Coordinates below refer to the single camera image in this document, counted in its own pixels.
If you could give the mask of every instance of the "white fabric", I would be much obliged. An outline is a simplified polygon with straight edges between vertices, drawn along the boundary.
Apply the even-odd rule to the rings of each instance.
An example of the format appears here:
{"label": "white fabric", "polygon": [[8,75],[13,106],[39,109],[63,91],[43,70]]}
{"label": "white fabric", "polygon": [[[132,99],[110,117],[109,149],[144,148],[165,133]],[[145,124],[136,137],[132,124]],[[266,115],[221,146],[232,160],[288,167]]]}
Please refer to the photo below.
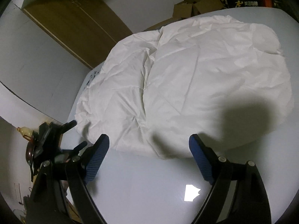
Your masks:
{"label": "white fabric", "polygon": [[293,109],[274,31],[230,16],[191,18],[120,41],[82,93],[77,130],[94,143],[159,158],[191,157],[198,133],[222,151],[256,140]]}

